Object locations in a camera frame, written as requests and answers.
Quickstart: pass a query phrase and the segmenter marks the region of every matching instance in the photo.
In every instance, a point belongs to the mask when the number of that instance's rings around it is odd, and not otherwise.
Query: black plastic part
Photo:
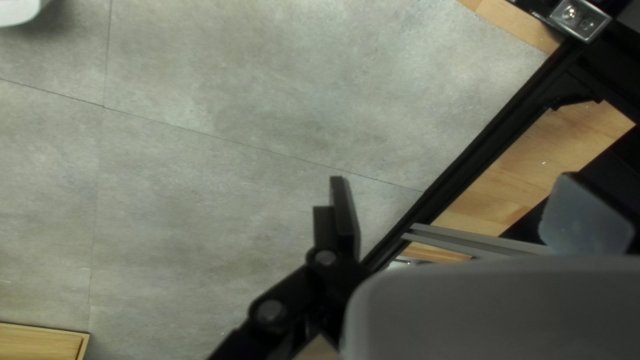
[[[348,182],[330,179],[330,206],[314,207],[314,246],[301,266],[255,299],[247,320],[216,349],[210,360],[293,358],[317,334],[337,346],[344,310],[351,293],[371,272],[358,262],[360,228]],[[329,265],[316,261],[316,253],[330,250]],[[265,321],[260,305],[277,300],[282,312]]]

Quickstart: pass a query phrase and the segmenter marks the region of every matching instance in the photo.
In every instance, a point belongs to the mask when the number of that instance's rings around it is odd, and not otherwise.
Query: floor tile
[[[278,279],[312,244],[331,175],[368,251],[420,192],[135,117],[103,126],[92,269],[238,269]]]
[[[0,322],[50,327],[68,331],[89,331],[89,303],[59,302],[2,297]]]
[[[228,318],[180,304],[142,308],[92,306],[86,360],[203,360],[224,337]]]
[[[0,28],[0,78],[102,104],[110,0],[53,0]]]
[[[545,57],[455,0],[114,0],[106,106],[423,190]]]
[[[105,109],[7,81],[0,108],[0,321],[86,330],[52,319],[88,316]]]
[[[368,251],[420,192],[136,117],[103,125],[88,359],[203,359],[349,179]]]

